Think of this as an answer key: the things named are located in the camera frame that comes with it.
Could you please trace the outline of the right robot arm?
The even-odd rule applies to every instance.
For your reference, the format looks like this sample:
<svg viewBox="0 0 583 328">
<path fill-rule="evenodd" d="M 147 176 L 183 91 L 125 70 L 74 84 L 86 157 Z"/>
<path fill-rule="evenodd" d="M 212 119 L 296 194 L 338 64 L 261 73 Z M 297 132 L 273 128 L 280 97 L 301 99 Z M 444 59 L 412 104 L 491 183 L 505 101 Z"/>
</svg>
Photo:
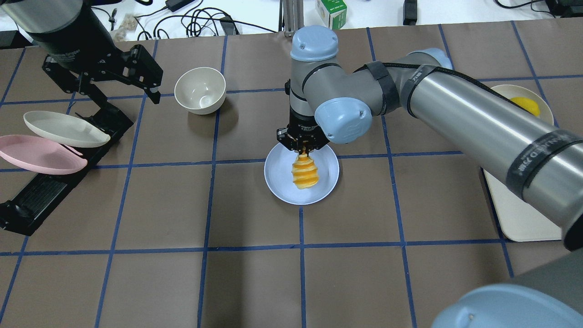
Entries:
<svg viewBox="0 0 583 328">
<path fill-rule="evenodd" d="M 475 289 L 444 309 L 434 328 L 582 326 L 582 137 L 548 124 L 479 81 L 452 70 L 438 48 L 347 74 L 338 38 L 324 26 L 293 36 L 286 83 L 290 122 L 277 140 L 290 151 L 347 144 L 374 116 L 404 108 L 562 230 L 570 253 L 508 282 Z"/>
</svg>

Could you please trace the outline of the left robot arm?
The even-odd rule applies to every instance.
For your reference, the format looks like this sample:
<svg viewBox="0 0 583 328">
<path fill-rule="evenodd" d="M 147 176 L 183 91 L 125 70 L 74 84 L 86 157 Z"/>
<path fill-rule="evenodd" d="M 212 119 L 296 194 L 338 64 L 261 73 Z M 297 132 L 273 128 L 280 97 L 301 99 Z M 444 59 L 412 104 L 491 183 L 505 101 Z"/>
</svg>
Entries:
<svg viewBox="0 0 583 328">
<path fill-rule="evenodd" d="M 1 8 L 46 50 L 42 69 L 64 92 L 104 105 L 107 97 L 96 83 L 119 81 L 160 102 L 162 68 L 140 44 L 117 48 L 85 0 L 3 0 Z"/>
</svg>

